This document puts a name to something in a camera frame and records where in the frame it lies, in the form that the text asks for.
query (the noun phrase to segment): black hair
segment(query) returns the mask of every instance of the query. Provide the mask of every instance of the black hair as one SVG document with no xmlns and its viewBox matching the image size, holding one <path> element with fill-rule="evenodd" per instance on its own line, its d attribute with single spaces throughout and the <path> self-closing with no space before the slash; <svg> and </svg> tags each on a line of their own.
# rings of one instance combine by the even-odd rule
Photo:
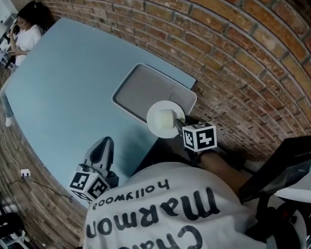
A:
<svg viewBox="0 0 311 249">
<path fill-rule="evenodd" d="M 50 10 L 41 2 L 29 2 L 19 11 L 17 16 L 25 19 L 31 25 L 40 26 L 44 32 L 49 28 L 47 22 L 50 16 Z"/>
</svg>

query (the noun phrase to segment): white t-shirt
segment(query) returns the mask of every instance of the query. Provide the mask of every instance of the white t-shirt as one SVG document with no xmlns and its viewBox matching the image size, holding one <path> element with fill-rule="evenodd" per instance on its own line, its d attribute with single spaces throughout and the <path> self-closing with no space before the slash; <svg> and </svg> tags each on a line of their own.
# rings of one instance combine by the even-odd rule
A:
<svg viewBox="0 0 311 249">
<path fill-rule="evenodd" d="M 214 174 L 182 163 L 148 167 L 88 211 L 87 249 L 266 248 L 246 235 L 254 210 Z"/>
<path fill-rule="evenodd" d="M 38 25 L 33 25 L 29 30 L 21 30 L 18 34 L 16 45 L 21 48 L 22 51 L 30 51 L 43 35 Z M 17 56 L 15 65 L 20 66 L 26 56 Z"/>
</svg>

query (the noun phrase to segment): black monitor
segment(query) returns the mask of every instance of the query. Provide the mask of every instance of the black monitor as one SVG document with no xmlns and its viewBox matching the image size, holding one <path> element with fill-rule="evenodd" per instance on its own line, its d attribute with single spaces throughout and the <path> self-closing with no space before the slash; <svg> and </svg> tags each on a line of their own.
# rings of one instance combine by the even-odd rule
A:
<svg viewBox="0 0 311 249">
<path fill-rule="evenodd" d="M 302 179 L 311 169 L 311 136 L 285 139 L 240 189 L 241 203 L 271 195 Z"/>
</svg>

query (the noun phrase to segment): black and white cube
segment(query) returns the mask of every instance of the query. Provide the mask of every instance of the black and white cube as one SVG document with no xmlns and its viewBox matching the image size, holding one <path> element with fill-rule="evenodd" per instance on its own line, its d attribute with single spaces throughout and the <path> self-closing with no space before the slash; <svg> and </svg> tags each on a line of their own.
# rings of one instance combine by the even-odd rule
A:
<svg viewBox="0 0 311 249">
<path fill-rule="evenodd" d="M 210 122 L 182 128 L 185 147 L 194 152 L 217 147 L 216 127 Z"/>
<path fill-rule="evenodd" d="M 77 198 L 93 202 L 109 189 L 109 184 L 98 173 L 75 171 L 68 188 Z"/>
</svg>

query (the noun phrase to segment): tray rim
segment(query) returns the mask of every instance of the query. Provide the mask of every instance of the tray rim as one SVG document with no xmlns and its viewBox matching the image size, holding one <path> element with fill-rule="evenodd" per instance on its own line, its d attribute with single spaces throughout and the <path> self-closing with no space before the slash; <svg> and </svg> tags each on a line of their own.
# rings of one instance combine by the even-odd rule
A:
<svg viewBox="0 0 311 249">
<path fill-rule="evenodd" d="M 116 88 L 116 90 L 114 91 L 114 93 L 112 94 L 111 96 L 111 100 L 112 102 L 118 106 L 121 110 L 125 111 L 126 113 L 130 114 L 132 117 L 134 117 L 135 119 L 137 119 L 138 121 L 144 123 L 147 125 L 147 122 L 146 120 L 144 121 L 141 117 L 139 117 L 138 115 L 134 114 L 132 111 L 130 111 L 128 108 L 124 107 L 122 104 L 118 103 L 115 99 L 116 95 L 119 93 L 119 91 L 121 90 L 123 84 L 129 79 L 129 77 L 131 76 L 132 73 L 134 73 L 134 71 L 139 67 L 139 66 L 144 66 L 144 67 L 147 67 L 147 69 L 150 69 L 152 70 L 154 73 L 156 74 L 160 74 L 164 77 L 166 77 L 167 79 L 169 79 L 170 81 L 173 81 L 174 83 L 176 84 L 179 84 L 181 85 L 182 87 L 186 88 L 188 91 L 190 91 L 191 93 L 193 93 L 193 96 L 194 96 L 194 102 L 193 102 L 193 105 L 191 107 L 191 109 L 189 110 L 188 112 L 188 115 L 191 113 L 192 109 L 194 108 L 195 104 L 196 104 L 196 101 L 197 101 L 197 95 L 196 93 L 194 93 L 191 89 L 187 88 L 186 86 L 182 85 L 180 82 L 172 79 L 171 77 L 165 75 L 164 73 L 160 72 L 159 70 L 156 70 L 155 68 L 153 68 L 152 66 L 149 66 L 147 64 L 144 64 L 144 63 L 136 63 L 134 65 L 134 67 L 129 71 L 129 73 L 124 77 L 123 81 L 119 84 L 119 86 Z"/>
</svg>

